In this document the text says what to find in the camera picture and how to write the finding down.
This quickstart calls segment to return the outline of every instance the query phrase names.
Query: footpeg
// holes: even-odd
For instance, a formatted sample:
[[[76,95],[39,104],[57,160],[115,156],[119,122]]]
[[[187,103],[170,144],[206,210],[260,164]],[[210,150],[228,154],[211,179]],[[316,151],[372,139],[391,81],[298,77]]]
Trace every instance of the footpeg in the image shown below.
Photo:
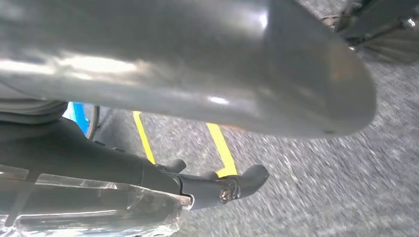
[[[179,180],[180,194],[192,199],[192,210],[221,206],[232,200],[254,194],[269,177],[263,165],[254,165],[243,175],[222,178],[200,177],[186,174],[169,174]]]

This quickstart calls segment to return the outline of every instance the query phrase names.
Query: yellow road marking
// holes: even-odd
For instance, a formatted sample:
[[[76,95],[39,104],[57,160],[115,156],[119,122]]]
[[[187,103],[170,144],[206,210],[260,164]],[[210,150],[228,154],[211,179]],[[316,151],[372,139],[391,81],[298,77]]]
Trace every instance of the yellow road marking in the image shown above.
[[[231,156],[230,150],[228,149],[227,143],[225,142],[224,136],[221,133],[220,127],[214,123],[207,123],[207,126],[224,164],[224,168],[217,171],[217,175],[219,177],[237,175],[236,164],[234,163],[233,157]]]
[[[138,134],[140,134],[141,142],[144,147],[145,155],[147,156],[147,159],[151,163],[155,164],[156,161],[154,160],[154,156],[153,156],[153,153],[151,152],[150,144],[148,143],[147,136],[145,135],[145,131],[144,131],[143,123],[141,122],[140,114],[141,114],[140,111],[132,112],[132,115],[134,116],[135,124],[137,125]]]

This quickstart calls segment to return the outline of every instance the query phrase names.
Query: asphalt road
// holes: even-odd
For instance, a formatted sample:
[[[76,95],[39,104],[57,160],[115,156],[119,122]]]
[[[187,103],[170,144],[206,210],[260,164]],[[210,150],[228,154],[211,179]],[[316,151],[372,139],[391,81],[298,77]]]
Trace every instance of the asphalt road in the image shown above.
[[[302,4],[319,17],[341,6],[334,0]],[[368,67],[378,113],[360,133],[296,140],[223,127],[239,173],[261,163],[271,177],[252,197],[191,212],[173,236],[419,236],[419,67]],[[145,156],[132,112],[102,114],[96,139]],[[151,114],[142,121],[158,163],[181,158],[191,174],[222,168],[205,123]]]

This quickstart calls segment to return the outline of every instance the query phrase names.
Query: bolt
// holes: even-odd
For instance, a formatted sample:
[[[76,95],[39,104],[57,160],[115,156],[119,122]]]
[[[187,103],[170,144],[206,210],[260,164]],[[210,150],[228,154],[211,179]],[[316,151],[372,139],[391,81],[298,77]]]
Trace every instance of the bolt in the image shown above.
[[[220,201],[222,203],[228,203],[229,201],[231,201],[231,198],[231,189],[229,187],[223,187],[220,191]]]

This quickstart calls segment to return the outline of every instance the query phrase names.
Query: motorcycle exhaust pipe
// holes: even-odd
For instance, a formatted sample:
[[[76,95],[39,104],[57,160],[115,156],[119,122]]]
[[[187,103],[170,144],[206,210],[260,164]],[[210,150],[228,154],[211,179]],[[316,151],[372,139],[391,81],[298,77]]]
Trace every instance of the motorcycle exhaust pipe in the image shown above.
[[[293,0],[0,0],[6,90],[308,138],[376,110],[363,64]]]

